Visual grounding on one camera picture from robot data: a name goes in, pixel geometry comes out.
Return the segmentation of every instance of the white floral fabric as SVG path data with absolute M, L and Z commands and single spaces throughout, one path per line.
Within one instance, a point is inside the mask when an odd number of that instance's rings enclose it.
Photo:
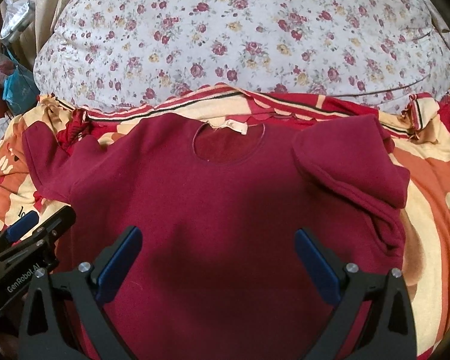
M 423 0 L 71 0 L 34 74 L 103 111 L 225 82 L 395 112 L 444 95 L 450 50 Z

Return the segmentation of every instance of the blue gripper pad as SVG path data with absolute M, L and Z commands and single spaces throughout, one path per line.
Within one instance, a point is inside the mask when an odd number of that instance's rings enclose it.
M 35 211 L 29 211 L 5 230 L 5 238 L 11 244 L 17 242 L 38 224 L 38 220 L 38 214 Z
M 111 246 L 116 249 L 109 262 L 97 277 L 95 300 L 104 305 L 111 302 L 119 291 L 125 277 L 142 249 L 143 236 L 138 227 L 128 228 L 125 239 L 118 240 Z
M 314 241 L 303 229 L 298 230 L 295 233 L 295 251 L 322 299 L 327 304 L 336 306 L 342 299 L 340 279 L 320 252 L 319 249 L 325 252 L 324 247 L 317 239 Z

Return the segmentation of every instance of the screw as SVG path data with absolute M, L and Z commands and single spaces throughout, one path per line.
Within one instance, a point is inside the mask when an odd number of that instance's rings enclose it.
M 351 273 L 351 274 L 356 274 L 359 271 L 359 266 L 356 265 L 354 262 L 349 262 L 346 266 L 345 269 L 347 272 Z
M 91 267 L 92 267 L 92 265 L 89 262 L 81 262 L 78 265 L 78 270 L 82 273 L 85 273 L 85 272 L 90 271 Z
M 45 268 L 38 268 L 35 271 L 35 277 L 36 278 L 41 278 L 42 276 L 45 276 L 46 273 L 47 273 L 47 271 L 45 270 Z
M 391 270 L 391 275 L 394 277 L 394 278 L 401 278 L 402 277 L 402 271 L 400 270 L 400 269 L 398 269 L 398 268 L 393 268 L 392 270 Z

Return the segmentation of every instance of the blue bag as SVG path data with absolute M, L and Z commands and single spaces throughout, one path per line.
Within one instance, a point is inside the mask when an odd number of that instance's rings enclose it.
M 40 94 L 40 90 L 35 85 L 34 74 L 19 64 L 10 51 L 8 55 L 16 68 L 3 84 L 3 100 L 7 102 L 13 116 L 17 116 L 24 114 L 37 104 L 37 95 Z

